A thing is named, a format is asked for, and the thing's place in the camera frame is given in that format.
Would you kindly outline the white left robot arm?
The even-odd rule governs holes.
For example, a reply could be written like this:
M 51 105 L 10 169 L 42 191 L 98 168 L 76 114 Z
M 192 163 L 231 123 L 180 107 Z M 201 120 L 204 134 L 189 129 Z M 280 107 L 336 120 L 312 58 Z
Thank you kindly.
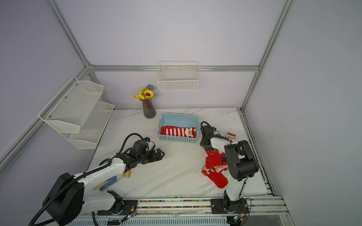
M 41 209 L 31 219 L 29 225 L 35 226 L 38 218 L 47 212 L 51 219 L 41 222 L 45 226 L 56 222 L 64 226 L 83 214 L 123 215 L 123 222 L 136 212 L 136 201 L 124 201 L 123 197 L 110 186 L 120 180 L 123 173 L 129 172 L 138 164 L 148 164 L 163 159 L 165 153 L 149 146 L 150 138 L 139 137 L 131 148 L 121 147 L 112 158 L 100 162 L 97 168 L 71 175 L 64 173 L 58 177 L 43 201 Z

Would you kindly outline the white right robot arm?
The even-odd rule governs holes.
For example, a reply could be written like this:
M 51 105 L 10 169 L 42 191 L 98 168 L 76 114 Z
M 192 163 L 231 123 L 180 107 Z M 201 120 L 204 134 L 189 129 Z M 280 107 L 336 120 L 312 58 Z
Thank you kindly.
M 235 142 L 235 135 L 222 136 L 208 122 L 201 122 L 200 146 L 207 157 L 202 173 L 218 188 L 226 188 L 222 199 L 212 199 L 212 213 L 250 213 L 251 206 L 243 197 L 247 182 L 259 171 L 246 140 Z

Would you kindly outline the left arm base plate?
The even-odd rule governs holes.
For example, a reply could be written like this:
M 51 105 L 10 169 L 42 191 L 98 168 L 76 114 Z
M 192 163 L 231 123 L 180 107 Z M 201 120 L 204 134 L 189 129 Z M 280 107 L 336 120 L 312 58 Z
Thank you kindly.
M 133 212 L 136 212 L 138 200 L 124 200 L 118 193 L 113 190 L 107 191 L 108 195 L 112 195 L 115 199 L 114 205 L 107 211 L 100 210 L 97 212 L 98 216 L 107 216 L 107 215 L 130 215 Z

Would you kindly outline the red snowflake sock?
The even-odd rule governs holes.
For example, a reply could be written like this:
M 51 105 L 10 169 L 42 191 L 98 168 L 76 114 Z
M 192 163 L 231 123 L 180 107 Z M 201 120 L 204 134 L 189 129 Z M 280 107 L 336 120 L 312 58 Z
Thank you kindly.
M 205 148 L 205 152 L 207 154 L 206 160 L 205 160 L 205 168 L 207 170 L 211 168 L 216 168 L 220 166 L 226 166 L 227 165 L 227 159 L 226 155 L 223 152 L 219 152 L 218 149 L 215 150 L 207 150 Z

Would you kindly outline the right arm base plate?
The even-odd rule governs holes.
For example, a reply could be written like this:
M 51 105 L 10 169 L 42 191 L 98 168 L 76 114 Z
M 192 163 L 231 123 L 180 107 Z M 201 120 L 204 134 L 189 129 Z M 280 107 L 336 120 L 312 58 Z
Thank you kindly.
M 211 211 L 213 214 L 249 214 L 247 200 L 244 198 L 231 201 L 227 196 L 219 199 L 211 199 Z

